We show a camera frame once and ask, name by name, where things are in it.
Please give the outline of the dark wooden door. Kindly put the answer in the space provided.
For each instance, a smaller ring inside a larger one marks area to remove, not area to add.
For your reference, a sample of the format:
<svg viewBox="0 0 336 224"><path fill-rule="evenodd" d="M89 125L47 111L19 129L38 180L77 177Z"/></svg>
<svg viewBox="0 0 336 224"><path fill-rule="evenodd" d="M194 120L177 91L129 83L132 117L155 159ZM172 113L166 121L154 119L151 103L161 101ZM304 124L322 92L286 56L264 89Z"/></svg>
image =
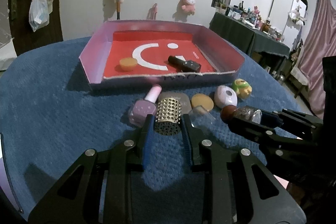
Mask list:
<svg viewBox="0 0 336 224"><path fill-rule="evenodd" d="M8 9L17 56L63 40L60 0L8 0Z"/></svg>

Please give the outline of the pink curtain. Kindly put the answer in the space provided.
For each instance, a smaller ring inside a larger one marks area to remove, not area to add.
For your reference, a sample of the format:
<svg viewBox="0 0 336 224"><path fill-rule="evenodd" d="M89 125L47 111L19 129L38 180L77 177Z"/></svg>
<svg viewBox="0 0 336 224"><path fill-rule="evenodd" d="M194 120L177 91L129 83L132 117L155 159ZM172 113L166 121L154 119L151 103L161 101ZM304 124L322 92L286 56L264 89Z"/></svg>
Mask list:
<svg viewBox="0 0 336 224"><path fill-rule="evenodd" d="M322 59L329 56L335 56L335 8L331 0L318 0L298 67L308 80L311 111L321 119L326 98L323 90Z"/></svg>

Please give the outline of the white refrigerator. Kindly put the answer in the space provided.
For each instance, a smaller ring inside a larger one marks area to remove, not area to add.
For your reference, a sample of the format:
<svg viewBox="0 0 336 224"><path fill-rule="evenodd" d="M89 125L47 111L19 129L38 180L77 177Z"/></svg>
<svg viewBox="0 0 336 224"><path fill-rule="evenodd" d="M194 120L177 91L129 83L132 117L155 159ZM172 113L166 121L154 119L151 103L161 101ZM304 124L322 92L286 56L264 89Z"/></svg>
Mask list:
<svg viewBox="0 0 336 224"><path fill-rule="evenodd" d="M271 27L289 48L305 25L306 4L301 0L273 0L269 12Z"/></svg>

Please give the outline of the grey perfume bottle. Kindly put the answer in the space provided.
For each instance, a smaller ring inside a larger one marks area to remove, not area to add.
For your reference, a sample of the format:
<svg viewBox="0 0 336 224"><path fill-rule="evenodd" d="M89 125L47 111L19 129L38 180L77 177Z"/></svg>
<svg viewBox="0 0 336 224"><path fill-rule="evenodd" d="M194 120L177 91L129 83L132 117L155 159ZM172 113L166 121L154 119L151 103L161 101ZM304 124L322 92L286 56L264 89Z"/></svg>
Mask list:
<svg viewBox="0 0 336 224"><path fill-rule="evenodd" d="M188 114L191 110L191 102L187 94L180 92L162 92L158 101L161 101L165 98L173 98L181 104L181 112L182 114Z"/></svg>

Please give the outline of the black nail polish bottle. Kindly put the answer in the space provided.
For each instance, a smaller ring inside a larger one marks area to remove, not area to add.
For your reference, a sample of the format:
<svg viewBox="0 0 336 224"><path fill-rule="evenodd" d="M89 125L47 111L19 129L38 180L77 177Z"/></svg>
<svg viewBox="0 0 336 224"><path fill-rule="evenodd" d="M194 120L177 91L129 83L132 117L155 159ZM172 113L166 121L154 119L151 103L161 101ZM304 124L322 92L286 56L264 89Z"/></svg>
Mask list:
<svg viewBox="0 0 336 224"><path fill-rule="evenodd" d="M182 59L179 59L175 56L169 56L168 62L176 69L182 71L182 72L194 72L199 73L201 70L201 65L195 61L187 60L184 61Z"/></svg>

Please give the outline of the red Miniso paper bag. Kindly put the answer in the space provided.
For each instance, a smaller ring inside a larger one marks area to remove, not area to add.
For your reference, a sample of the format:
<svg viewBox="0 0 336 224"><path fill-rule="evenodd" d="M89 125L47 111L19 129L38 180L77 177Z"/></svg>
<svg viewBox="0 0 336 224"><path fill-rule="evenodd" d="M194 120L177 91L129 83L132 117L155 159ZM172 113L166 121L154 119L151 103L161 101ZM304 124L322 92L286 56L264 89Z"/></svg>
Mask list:
<svg viewBox="0 0 336 224"><path fill-rule="evenodd" d="M168 62L169 56L192 60L201 65L201 73L215 68L193 43L193 34L167 31L119 31L113 34L112 46L103 72L106 80L116 77L168 75L179 70ZM129 72L120 69L120 59L133 57L138 65Z"/></svg>

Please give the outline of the orange round puff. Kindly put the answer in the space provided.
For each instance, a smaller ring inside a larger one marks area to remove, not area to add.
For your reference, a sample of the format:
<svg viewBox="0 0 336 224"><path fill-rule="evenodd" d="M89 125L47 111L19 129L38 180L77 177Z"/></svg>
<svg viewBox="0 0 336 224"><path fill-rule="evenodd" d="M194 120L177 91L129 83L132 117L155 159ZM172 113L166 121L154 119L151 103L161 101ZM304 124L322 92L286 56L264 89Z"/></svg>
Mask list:
<svg viewBox="0 0 336 224"><path fill-rule="evenodd" d="M123 72L129 72L129 71L132 71L138 65L138 61L133 57L126 57L126 58L120 59L119 65L120 65L120 69Z"/></svg>

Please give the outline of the dark green covered table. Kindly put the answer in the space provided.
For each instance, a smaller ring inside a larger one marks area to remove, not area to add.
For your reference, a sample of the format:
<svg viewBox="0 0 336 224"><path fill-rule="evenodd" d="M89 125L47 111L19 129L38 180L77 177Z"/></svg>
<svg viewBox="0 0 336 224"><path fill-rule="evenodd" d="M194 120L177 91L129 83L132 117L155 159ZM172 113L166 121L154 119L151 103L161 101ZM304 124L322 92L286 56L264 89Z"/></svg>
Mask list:
<svg viewBox="0 0 336 224"><path fill-rule="evenodd" d="M249 57L259 54L260 60L272 68L289 57L290 49L285 44L218 12L210 21L210 30Z"/></svg>

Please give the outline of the green yellow toy figure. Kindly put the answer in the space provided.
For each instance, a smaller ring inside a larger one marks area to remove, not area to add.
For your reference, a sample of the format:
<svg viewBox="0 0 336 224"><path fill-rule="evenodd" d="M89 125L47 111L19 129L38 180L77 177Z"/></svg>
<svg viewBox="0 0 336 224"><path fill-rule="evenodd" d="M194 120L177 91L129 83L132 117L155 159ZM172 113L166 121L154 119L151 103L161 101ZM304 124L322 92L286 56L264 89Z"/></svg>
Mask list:
<svg viewBox="0 0 336 224"><path fill-rule="evenodd" d="M231 88L235 91L237 97L243 100L247 99L252 93L252 87L243 79L234 80Z"/></svg>

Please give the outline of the pink cardboard tray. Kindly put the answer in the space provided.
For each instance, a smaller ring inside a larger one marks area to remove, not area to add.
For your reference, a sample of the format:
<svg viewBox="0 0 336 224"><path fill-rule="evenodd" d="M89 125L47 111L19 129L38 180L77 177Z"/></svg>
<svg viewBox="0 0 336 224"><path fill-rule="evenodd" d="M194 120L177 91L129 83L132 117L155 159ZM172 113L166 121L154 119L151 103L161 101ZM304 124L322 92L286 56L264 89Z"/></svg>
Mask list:
<svg viewBox="0 0 336 224"><path fill-rule="evenodd" d="M93 89L234 80L244 57L208 28L157 20L107 21L79 56Z"/></svg>

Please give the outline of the purple nail polish bottle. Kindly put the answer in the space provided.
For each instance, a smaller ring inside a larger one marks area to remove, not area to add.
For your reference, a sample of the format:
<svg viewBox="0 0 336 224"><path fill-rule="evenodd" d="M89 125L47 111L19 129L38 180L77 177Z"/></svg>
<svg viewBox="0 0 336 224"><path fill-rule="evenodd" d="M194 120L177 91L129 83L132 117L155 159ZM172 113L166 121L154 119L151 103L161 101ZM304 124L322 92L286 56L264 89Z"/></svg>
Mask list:
<svg viewBox="0 0 336 224"><path fill-rule="evenodd" d="M160 85L153 85L144 99L137 100L128 112L129 122L137 127L142 127L148 115L157 111L156 101L162 91Z"/></svg>

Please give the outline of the white plastic bag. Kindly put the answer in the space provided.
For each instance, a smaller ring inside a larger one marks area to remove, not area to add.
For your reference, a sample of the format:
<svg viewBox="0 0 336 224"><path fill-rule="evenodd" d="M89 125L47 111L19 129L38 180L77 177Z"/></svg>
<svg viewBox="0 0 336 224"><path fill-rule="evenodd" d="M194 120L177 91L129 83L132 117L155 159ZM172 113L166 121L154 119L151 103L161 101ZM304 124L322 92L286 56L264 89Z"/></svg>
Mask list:
<svg viewBox="0 0 336 224"><path fill-rule="evenodd" d="M47 0L32 0L29 10L29 24L36 32L49 24L49 6Z"/></svg>

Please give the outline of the gold perforated cylinder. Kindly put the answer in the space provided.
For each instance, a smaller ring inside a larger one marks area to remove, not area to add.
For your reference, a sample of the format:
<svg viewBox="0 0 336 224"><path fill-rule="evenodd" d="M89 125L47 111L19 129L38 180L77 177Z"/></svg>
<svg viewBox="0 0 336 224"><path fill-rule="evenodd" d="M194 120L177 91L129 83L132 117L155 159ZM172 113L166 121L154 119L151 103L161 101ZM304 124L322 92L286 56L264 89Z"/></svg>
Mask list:
<svg viewBox="0 0 336 224"><path fill-rule="evenodd" d="M161 135L172 136L181 132L181 104L173 98L158 102L154 131Z"/></svg>

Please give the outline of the clear glass bottle red cap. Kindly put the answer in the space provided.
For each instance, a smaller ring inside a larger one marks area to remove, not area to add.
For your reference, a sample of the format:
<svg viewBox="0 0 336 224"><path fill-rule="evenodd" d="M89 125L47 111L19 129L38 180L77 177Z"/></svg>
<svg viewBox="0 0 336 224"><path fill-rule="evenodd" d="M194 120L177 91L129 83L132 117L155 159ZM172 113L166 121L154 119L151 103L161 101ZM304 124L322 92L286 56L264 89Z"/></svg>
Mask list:
<svg viewBox="0 0 336 224"><path fill-rule="evenodd" d="M252 106L237 107L234 105L228 105L222 108L220 117L224 123L228 123L228 120L232 117L250 121L260 124L262 119L262 111Z"/></svg>

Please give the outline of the pink rounded square case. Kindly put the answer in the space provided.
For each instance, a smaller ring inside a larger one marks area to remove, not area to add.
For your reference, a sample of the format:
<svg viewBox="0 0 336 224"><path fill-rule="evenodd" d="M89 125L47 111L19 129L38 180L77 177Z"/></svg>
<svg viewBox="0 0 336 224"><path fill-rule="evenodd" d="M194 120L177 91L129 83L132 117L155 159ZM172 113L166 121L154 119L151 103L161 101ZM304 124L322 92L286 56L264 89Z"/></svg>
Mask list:
<svg viewBox="0 0 336 224"><path fill-rule="evenodd" d="M233 89L225 85L220 85L215 91L214 102L217 107L222 109L229 105L237 106L238 98Z"/></svg>

